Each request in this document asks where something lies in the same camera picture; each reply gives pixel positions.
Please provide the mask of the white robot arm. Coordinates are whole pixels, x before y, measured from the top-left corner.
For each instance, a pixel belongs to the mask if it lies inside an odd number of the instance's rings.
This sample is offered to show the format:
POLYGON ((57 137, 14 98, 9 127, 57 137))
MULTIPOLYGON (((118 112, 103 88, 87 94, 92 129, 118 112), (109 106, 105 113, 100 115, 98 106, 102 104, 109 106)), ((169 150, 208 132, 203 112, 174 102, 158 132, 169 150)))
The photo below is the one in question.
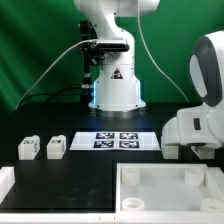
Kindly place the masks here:
POLYGON ((100 66, 88 107, 103 116, 128 117, 142 111, 141 84, 135 76, 135 40, 116 17, 152 14, 160 0, 73 0, 96 32, 90 41, 92 60, 100 66))

